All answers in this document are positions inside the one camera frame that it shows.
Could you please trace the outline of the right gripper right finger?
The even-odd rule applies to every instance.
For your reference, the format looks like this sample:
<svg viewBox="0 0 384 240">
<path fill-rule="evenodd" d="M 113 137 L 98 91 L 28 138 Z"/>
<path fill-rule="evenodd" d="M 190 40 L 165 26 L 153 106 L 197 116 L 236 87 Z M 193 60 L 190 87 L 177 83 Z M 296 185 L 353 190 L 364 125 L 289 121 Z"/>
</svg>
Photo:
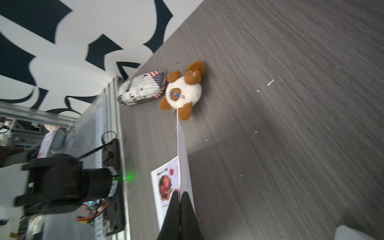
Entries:
<svg viewBox="0 0 384 240">
<path fill-rule="evenodd" d="M 181 240 L 203 240 L 194 208 L 188 192 L 181 197 Z"/>
</svg>

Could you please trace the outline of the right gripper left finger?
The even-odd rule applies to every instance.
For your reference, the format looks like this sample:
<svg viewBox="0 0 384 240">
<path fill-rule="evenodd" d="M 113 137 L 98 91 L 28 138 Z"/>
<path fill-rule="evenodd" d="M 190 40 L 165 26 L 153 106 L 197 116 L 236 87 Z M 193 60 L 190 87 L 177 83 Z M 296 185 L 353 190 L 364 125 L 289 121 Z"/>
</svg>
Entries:
<svg viewBox="0 0 384 240">
<path fill-rule="evenodd" d="M 157 240 L 180 240 L 180 219 L 181 208 L 179 202 L 179 192 L 174 191 Z"/>
</svg>

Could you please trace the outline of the pink special menu sheet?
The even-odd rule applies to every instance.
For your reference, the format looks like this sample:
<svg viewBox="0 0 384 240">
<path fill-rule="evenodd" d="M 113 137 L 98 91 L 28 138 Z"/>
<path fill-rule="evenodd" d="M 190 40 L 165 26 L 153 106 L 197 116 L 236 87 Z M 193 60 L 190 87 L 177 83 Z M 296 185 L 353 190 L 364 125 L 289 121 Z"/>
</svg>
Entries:
<svg viewBox="0 0 384 240">
<path fill-rule="evenodd" d="M 191 173 L 184 130 L 177 111 L 177 156 L 151 172 L 159 229 L 162 228 L 174 191 L 187 192 L 194 206 Z"/>
</svg>

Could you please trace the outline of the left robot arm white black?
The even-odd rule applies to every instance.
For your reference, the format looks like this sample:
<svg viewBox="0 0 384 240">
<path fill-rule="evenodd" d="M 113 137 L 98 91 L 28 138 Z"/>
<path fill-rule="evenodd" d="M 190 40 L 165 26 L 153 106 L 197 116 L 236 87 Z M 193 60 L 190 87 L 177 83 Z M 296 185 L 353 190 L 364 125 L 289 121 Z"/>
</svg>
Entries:
<svg viewBox="0 0 384 240">
<path fill-rule="evenodd" d="M 1 162 L 1 239 L 18 239 L 22 217 L 72 213 L 94 202 L 77 223 L 102 220 L 101 237 L 126 227 L 121 159 L 105 154 L 100 168 L 86 169 L 66 154 L 28 161 L 23 154 Z"/>
</svg>

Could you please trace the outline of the brown white plush toy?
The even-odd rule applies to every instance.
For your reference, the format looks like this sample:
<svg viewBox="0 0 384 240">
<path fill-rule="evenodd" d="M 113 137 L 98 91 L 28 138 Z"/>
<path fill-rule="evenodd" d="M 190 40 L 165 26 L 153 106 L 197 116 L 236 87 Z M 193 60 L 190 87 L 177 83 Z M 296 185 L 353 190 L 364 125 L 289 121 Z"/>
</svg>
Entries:
<svg viewBox="0 0 384 240">
<path fill-rule="evenodd" d="M 193 108 L 202 96 L 200 82 L 206 72 L 205 62 L 192 63 L 183 75 L 180 71 L 167 74 L 168 85 L 165 96 L 160 101 L 160 109 L 170 109 L 178 112 L 179 118 L 187 121 L 193 113 Z"/>
</svg>

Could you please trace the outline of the white plastic tray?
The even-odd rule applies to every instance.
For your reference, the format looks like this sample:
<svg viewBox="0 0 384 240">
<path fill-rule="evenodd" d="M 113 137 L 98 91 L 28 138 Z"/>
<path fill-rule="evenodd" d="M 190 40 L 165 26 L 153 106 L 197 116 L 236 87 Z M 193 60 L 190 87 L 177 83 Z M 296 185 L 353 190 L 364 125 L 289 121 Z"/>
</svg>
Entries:
<svg viewBox="0 0 384 240">
<path fill-rule="evenodd" d="M 345 225 L 337 227 L 334 240 L 375 240 L 369 235 Z"/>
</svg>

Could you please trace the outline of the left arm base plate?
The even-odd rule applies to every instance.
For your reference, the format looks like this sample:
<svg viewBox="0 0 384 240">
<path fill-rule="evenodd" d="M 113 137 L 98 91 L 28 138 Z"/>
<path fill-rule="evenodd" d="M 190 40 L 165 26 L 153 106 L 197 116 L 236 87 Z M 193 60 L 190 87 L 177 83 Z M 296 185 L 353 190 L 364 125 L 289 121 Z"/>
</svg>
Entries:
<svg viewBox="0 0 384 240">
<path fill-rule="evenodd" d="M 108 146 L 102 150 L 102 157 L 103 167 L 110 170 L 113 176 L 108 196 L 109 204 L 103 213 L 103 230 L 105 236 L 109 237 L 126 228 L 121 151 L 117 139 L 110 141 Z"/>
</svg>

